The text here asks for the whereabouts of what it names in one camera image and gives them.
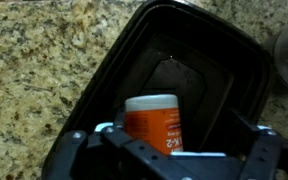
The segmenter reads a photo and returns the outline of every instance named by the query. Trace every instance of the white lid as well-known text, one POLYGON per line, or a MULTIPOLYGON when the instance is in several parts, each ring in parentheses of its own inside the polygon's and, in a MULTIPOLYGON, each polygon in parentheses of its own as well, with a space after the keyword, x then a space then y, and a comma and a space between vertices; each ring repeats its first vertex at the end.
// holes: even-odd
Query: white lid
POLYGON ((129 98, 125 102, 126 112, 153 109, 178 108, 177 97, 172 94, 148 95, 129 98))

